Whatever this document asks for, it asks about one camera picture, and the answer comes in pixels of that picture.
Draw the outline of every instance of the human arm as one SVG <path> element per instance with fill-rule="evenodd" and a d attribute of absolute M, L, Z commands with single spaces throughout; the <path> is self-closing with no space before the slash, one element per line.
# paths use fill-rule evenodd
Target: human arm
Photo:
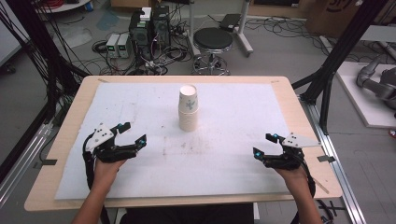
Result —
<path fill-rule="evenodd" d="M 291 195 L 293 196 L 302 224 L 321 224 L 320 214 L 315 206 L 309 191 L 306 173 L 303 167 L 295 170 L 281 170 L 276 171 L 283 177 Z"/>
<path fill-rule="evenodd" d="M 117 176 L 117 171 L 125 161 L 104 163 L 96 160 L 92 188 L 83 205 L 73 219 L 73 224 L 97 224 L 105 198 Z"/>

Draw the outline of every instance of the gray robotic arm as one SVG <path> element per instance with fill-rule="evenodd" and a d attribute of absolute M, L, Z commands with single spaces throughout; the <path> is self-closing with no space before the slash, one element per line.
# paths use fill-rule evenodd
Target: gray robotic arm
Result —
<path fill-rule="evenodd" d="M 358 73 L 356 84 L 372 91 L 388 107 L 396 109 L 396 67 L 382 72 L 380 82 L 371 80 L 371 76 L 375 73 L 380 60 L 380 57 L 376 57 L 367 66 L 363 67 Z"/>

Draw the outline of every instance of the black round stool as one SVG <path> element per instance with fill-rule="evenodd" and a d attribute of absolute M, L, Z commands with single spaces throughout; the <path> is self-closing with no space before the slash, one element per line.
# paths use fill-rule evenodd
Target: black round stool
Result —
<path fill-rule="evenodd" d="M 201 29 L 194 34 L 193 43 L 198 50 L 209 54 L 194 60 L 192 72 L 202 74 L 207 70 L 210 75 L 230 75 L 227 63 L 215 55 L 231 48 L 233 37 L 227 31 L 214 27 Z"/>

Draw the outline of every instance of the white paper cup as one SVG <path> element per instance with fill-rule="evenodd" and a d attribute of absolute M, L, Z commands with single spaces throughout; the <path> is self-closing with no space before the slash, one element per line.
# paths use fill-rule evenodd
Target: white paper cup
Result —
<path fill-rule="evenodd" d="M 185 85 L 180 88 L 178 110 L 185 114 L 198 110 L 197 89 L 193 85 Z"/>
<path fill-rule="evenodd" d="M 183 113 L 178 111 L 178 125 L 185 132 L 192 132 L 198 127 L 198 110 L 194 113 Z"/>

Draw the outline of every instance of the black pants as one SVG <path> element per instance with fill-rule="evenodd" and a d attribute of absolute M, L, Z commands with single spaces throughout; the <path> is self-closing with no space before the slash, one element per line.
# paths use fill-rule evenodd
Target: black pants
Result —
<path fill-rule="evenodd" d="M 128 208 L 120 224 L 253 224 L 253 203 Z"/>

